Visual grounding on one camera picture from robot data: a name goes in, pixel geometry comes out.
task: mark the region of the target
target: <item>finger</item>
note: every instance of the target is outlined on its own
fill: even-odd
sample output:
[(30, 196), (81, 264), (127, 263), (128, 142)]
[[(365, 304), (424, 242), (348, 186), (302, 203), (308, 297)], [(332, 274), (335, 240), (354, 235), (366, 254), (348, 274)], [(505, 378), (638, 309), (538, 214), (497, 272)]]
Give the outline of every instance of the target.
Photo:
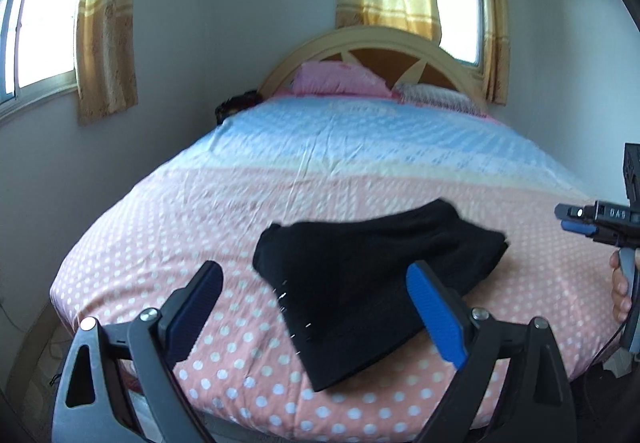
[(629, 288), (629, 283), (626, 280), (625, 274), (622, 273), (621, 269), (615, 269), (611, 276), (611, 283), (613, 285), (613, 291), (619, 293), (620, 295), (626, 295), (626, 292)]
[[(638, 264), (638, 250), (636, 250), (636, 264)], [(609, 258), (609, 266), (613, 269), (620, 267), (620, 258), (618, 256), (618, 252), (614, 251)]]
[(629, 311), (631, 309), (631, 301), (628, 296), (620, 295), (616, 290), (611, 290), (611, 299), (613, 300), (613, 306), (620, 309), (620, 311)]
[(626, 320), (626, 313), (623, 313), (618, 308), (613, 308), (613, 318), (615, 318), (620, 324)]

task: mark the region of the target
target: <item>pink pillow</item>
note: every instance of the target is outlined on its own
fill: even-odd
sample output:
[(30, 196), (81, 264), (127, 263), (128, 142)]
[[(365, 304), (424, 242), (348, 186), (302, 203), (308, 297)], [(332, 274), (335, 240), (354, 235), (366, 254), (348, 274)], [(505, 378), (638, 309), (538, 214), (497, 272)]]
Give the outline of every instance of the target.
[(296, 95), (392, 98), (385, 81), (366, 67), (333, 60), (303, 63), (293, 79), (291, 89)]

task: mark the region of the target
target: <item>pillow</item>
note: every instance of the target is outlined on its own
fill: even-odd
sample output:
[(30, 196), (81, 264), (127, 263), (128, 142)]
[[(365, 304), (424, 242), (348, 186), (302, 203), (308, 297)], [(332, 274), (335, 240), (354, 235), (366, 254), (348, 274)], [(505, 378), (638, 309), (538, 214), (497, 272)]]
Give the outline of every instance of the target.
[(402, 103), (423, 104), (474, 116), (486, 116), (469, 97), (452, 89), (410, 83), (398, 83), (394, 89), (399, 93)]
[(303, 63), (293, 79), (296, 95), (362, 95), (391, 98), (384, 79), (364, 66), (338, 61)]

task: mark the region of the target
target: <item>metal screw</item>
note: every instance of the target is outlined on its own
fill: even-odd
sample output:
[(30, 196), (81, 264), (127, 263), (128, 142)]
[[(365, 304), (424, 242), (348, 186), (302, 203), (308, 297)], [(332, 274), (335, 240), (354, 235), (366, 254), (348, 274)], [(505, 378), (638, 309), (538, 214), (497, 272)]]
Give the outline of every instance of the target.
[(484, 308), (473, 308), (471, 310), (471, 316), (475, 320), (487, 320), (489, 318), (489, 312)]
[(533, 319), (533, 325), (537, 329), (547, 329), (549, 327), (549, 321), (544, 317), (535, 317)]
[(80, 329), (82, 331), (91, 331), (93, 328), (95, 328), (95, 325), (96, 325), (95, 318), (93, 317), (83, 318), (82, 322), (80, 323)]
[(140, 314), (140, 320), (142, 320), (142, 322), (151, 322), (157, 316), (158, 310), (156, 308), (149, 308)]

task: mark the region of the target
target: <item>bed frame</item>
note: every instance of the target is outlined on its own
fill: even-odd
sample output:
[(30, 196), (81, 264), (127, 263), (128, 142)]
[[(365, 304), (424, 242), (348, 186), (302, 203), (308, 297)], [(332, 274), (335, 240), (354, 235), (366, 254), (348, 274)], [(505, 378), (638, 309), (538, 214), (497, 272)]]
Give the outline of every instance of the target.
[(480, 83), (468, 68), (436, 43), (385, 26), (349, 26), (304, 43), (273, 69), (260, 85), (260, 94), (265, 99), (273, 96), (307, 60), (361, 64), (382, 77), (390, 88), (396, 82), (419, 82), (454, 89), (486, 110)]

